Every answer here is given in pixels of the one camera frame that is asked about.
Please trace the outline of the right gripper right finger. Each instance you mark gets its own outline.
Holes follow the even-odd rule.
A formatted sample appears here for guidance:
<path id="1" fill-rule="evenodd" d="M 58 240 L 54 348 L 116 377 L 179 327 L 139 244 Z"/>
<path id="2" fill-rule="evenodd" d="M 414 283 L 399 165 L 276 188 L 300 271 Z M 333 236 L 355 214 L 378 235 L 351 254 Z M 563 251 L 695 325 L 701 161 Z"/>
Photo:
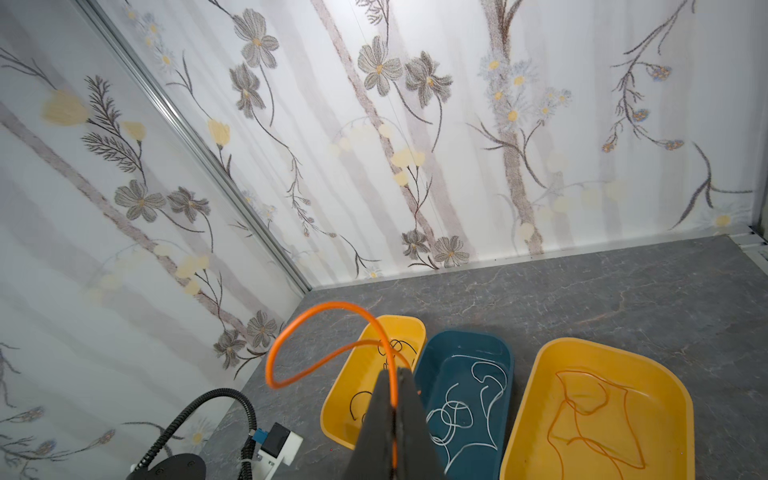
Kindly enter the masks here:
<path id="1" fill-rule="evenodd" d="M 397 371 L 398 405 L 395 409 L 394 478 L 405 480 L 445 479 L 431 440 L 426 413 L 410 370 Z"/>

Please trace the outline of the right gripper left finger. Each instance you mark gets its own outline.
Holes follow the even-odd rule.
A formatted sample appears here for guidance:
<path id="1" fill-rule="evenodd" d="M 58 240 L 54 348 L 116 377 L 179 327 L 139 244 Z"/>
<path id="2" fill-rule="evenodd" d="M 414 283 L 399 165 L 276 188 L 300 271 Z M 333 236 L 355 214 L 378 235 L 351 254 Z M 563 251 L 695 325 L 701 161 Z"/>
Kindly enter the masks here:
<path id="1" fill-rule="evenodd" d="M 376 381 L 365 419 L 344 480 L 393 479 L 394 414 L 390 402 L 389 375 L 382 371 Z"/>

